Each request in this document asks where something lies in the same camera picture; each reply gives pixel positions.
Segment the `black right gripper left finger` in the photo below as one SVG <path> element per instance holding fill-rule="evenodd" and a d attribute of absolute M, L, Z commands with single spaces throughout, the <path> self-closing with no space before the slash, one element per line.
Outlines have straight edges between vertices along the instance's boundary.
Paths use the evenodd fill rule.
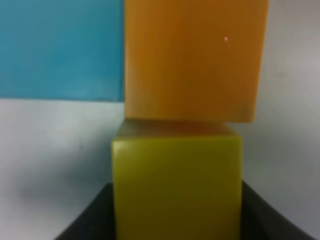
<path fill-rule="evenodd" d="M 57 240 L 115 240 L 113 184 L 106 184 L 91 204 Z"/>

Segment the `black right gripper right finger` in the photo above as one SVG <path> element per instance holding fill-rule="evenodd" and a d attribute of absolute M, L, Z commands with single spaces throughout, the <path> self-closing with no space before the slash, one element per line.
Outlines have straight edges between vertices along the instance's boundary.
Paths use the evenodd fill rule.
<path fill-rule="evenodd" d="M 312 240 L 313 237 L 281 215 L 242 182 L 242 240 Z"/>

